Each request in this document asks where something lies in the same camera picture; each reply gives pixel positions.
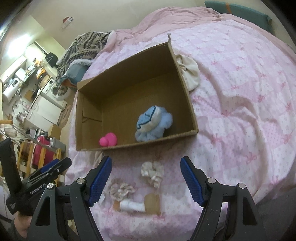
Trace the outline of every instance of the orange handle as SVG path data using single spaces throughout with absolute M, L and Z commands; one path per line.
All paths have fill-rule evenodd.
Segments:
M 0 120 L 0 124 L 12 125 L 13 124 L 13 120 Z

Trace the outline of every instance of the light fixture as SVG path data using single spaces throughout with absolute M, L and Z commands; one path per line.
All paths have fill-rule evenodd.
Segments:
M 8 56 L 16 57 L 16 56 L 22 55 L 28 43 L 30 42 L 30 40 L 31 38 L 27 34 L 13 40 L 8 47 L 8 51 L 7 51 Z

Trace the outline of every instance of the red suitcase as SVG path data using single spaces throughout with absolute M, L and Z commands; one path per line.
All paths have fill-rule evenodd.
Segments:
M 44 145 L 49 145 L 49 140 L 47 140 L 44 136 L 37 137 L 37 141 Z M 40 158 L 40 152 L 41 152 L 42 146 L 36 145 L 33 155 L 33 165 L 38 166 L 39 158 Z M 46 150 L 45 152 L 45 158 L 44 158 L 44 166 L 51 162 L 53 160 L 54 153 L 52 151 Z

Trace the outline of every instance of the pink bedsheet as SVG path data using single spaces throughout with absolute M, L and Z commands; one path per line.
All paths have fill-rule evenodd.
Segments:
M 92 214 L 106 240 L 189 239 L 201 209 L 180 172 L 183 156 L 222 184 L 245 183 L 256 203 L 295 185 L 296 56 L 255 25 L 204 7 L 160 9 L 135 28 L 115 31 L 84 79 L 166 42 L 168 32 L 174 52 L 195 59 L 201 71 L 200 86 L 190 92 L 200 132 L 154 146 L 104 152 L 113 160 L 109 180 L 133 184 L 135 201 L 153 191 L 140 179 L 141 164 L 157 160 L 165 167 L 158 191 L 160 217 L 117 213 L 108 197 L 102 206 L 94 205 Z M 84 177 L 100 155 L 76 151 L 73 121 L 69 140 L 73 164 L 66 184 Z

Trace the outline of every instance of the human hand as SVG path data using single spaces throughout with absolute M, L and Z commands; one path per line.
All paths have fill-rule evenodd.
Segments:
M 20 214 L 19 212 L 16 213 L 14 220 L 15 229 L 23 238 L 27 237 L 28 228 L 30 226 L 31 220 L 32 216 L 25 216 Z

